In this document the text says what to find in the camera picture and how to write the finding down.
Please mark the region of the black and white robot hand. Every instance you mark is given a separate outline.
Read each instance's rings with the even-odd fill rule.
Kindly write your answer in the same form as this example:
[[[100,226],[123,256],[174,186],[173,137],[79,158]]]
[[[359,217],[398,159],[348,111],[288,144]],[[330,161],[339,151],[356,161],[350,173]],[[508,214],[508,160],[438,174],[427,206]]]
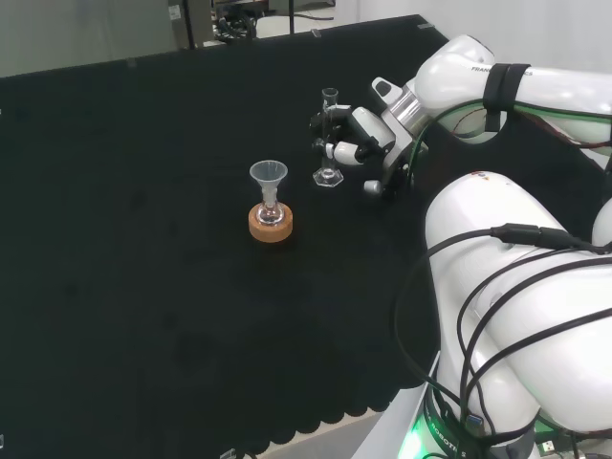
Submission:
[[[363,107],[336,104],[311,117],[313,151],[342,165],[362,165],[383,159],[396,143],[396,135],[374,113]]]

